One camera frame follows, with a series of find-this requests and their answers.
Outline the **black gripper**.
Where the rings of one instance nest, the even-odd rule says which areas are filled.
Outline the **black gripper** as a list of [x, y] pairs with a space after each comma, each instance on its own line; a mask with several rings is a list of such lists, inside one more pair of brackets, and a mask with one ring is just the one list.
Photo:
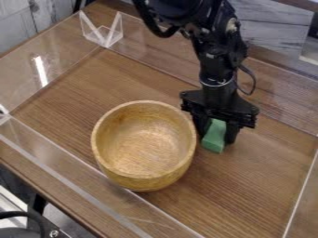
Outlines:
[[201, 90], [190, 90], [181, 93], [182, 110], [189, 112], [200, 134], [204, 138], [212, 126], [212, 119], [226, 123], [225, 142], [233, 144], [237, 141], [241, 127], [254, 128], [260, 108], [245, 100], [238, 93], [226, 99], [210, 100], [204, 96]]

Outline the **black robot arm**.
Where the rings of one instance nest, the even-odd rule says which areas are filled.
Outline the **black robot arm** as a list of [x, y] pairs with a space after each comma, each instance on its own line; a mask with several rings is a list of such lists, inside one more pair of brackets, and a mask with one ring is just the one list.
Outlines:
[[229, 0], [133, 0], [142, 21], [161, 38], [180, 33], [190, 40], [200, 60], [202, 88], [181, 93], [182, 109], [192, 114], [201, 136], [214, 122], [225, 122], [225, 142], [237, 141], [245, 127], [257, 126], [260, 108], [240, 88], [249, 47], [241, 36], [237, 11]]

